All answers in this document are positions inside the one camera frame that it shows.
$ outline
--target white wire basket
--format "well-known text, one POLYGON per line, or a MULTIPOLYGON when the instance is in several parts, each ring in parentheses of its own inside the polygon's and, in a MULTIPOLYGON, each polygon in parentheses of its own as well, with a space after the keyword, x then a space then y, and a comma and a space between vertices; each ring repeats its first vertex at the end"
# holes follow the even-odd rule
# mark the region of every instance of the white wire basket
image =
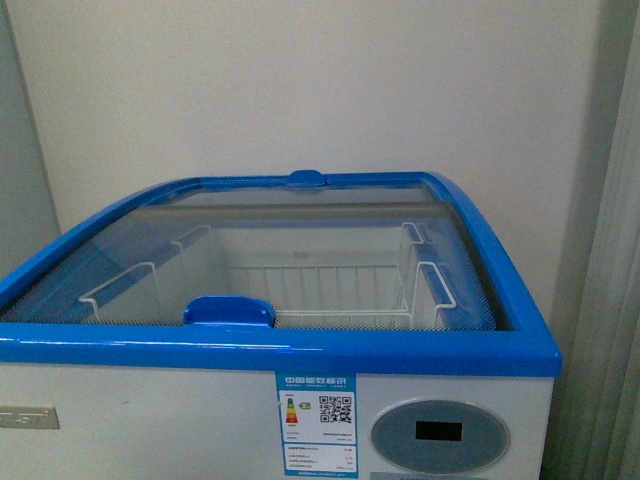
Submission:
POLYGON ((272 304, 275 328, 445 329, 442 311, 457 302, 439 266, 420 260, 426 242, 410 222, 375 229, 199 225, 170 242, 169 261, 133 265, 79 302, 91 307, 87 323, 100 324, 179 325, 195 297, 242 295, 272 304))

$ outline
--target round control panel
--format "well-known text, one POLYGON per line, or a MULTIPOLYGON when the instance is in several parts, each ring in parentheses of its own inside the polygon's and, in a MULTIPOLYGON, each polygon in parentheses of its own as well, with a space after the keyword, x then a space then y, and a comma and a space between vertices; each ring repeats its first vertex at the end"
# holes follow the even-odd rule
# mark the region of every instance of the round control panel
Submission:
POLYGON ((495 462, 509 446, 509 432, 486 410, 429 400, 384 413, 373 426, 371 440, 380 455, 399 467, 456 474, 495 462))

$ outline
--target energy efficiency label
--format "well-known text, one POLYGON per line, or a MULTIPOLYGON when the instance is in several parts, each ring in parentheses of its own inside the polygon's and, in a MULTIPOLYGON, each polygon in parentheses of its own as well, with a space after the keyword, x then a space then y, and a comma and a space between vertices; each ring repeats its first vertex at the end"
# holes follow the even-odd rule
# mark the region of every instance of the energy efficiency label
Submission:
POLYGON ((286 475, 358 477, 354 375, 276 374, 286 475))

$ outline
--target white wall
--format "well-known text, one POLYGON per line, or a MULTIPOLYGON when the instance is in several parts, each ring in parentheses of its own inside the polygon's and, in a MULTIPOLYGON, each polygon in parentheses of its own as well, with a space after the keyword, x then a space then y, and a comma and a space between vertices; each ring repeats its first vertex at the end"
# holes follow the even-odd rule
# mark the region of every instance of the white wall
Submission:
POLYGON ((543 310, 599 0, 8 0, 63 229, 191 175, 431 170, 543 310))
POLYGON ((0 2, 0 278, 59 233, 0 2))

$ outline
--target blue plastic frame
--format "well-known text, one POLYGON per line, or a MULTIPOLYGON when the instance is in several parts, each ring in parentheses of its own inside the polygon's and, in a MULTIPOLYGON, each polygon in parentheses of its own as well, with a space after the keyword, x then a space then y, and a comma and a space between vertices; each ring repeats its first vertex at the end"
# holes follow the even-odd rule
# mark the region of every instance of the blue plastic frame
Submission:
POLYGON ((61 258, 142 205, 197 189, 317 185, 423 186, 458 212, 484 262, 510 331, 280 330, 0 323, 0 361, 343 374, 557 377, 562 357, 535 302, 491 227, 471 200, 437 174, 294 172, 291 176, 204 177, 158 185, 124 198, 62 235, 0 282, 0 309, 61 258))

